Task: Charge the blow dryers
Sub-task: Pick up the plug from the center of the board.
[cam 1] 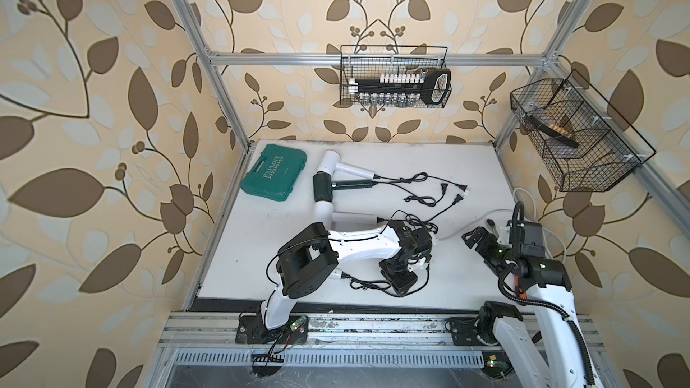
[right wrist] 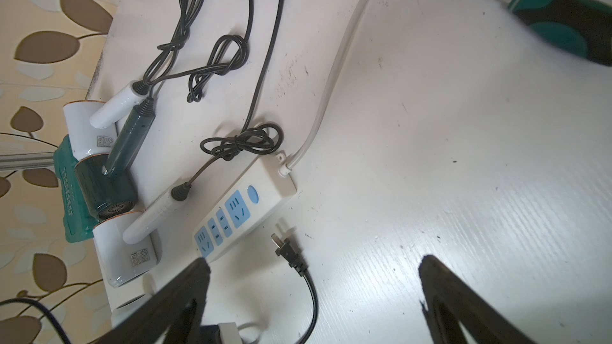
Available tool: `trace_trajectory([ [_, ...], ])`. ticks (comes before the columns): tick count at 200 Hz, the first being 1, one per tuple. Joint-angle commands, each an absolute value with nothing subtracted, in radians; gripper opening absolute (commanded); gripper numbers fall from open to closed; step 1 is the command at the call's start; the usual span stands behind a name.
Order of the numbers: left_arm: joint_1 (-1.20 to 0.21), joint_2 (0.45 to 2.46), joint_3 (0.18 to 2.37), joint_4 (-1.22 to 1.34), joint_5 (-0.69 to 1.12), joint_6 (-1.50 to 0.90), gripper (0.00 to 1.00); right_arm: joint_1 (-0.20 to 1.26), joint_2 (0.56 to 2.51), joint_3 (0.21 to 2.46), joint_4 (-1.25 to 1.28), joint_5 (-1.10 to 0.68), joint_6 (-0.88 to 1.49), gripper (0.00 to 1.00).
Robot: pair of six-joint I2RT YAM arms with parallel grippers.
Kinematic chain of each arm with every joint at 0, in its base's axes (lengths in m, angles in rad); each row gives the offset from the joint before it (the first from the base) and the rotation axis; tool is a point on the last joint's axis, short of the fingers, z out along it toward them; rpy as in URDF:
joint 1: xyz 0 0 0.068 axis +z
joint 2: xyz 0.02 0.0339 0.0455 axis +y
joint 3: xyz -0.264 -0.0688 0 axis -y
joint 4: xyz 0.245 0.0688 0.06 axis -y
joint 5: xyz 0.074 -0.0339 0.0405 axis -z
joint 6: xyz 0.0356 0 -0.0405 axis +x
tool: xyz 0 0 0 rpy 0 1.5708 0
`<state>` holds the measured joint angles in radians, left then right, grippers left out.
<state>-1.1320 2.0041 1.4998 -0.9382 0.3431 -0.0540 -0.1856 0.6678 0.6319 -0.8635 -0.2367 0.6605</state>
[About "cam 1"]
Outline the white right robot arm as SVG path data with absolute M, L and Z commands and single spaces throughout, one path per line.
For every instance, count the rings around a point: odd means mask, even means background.
M 522 202 L 507 228 L 506 244 L 481 226 L 463 236 L 504 299 L 485 302 L 476 318 L 448 319 L 454 344 L 501 348 L 525 387 L 598 387 L 564 264 L 547 257 L 543 228 L 526 219 Z

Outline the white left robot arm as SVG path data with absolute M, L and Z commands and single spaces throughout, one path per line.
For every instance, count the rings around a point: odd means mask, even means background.
M 238 344 L 303 343 L 309 318 L 291 313 L 301 298 L 315 292 L 326 280 L 348 280 L 355 289 L 378 290 L 403 298 L 420 291 L 419 271 L 427 272 L 436 236 L 427 228 L 413 228 L 402 220 L 388 220 L 374 229 L 357 232 L 328 230 L 324 223 L 306 227 L 282 246 L 271 261 L 279 279 L 255 316 L 240 316 Z M 360 280 L 342 271 L 350 262 L 376 262 L 379 280 Z

